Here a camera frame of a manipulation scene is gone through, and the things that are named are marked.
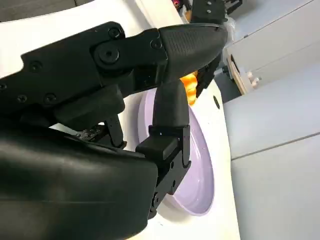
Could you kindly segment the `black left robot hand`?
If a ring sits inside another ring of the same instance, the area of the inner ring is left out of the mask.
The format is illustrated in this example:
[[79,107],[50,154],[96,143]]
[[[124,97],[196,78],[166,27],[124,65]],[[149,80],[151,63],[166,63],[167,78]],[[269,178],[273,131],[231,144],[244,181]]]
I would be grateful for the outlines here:
[[221,62],[222,54],[220,53],[208,65],[201,68],[197,74],[196,98],[199,98],[204,89],[207,89],[212,80],[214,79],[214,72],[218,69]]

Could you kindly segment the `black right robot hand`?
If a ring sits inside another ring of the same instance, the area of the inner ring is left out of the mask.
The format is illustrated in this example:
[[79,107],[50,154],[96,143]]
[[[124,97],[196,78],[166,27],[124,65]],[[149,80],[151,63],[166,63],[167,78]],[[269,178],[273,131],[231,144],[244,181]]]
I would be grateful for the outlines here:
[[110,21],[21,56],[0,80],[0,237],[120,240],[191,167],[182,77],[212,62],[213,23],[126,37]]

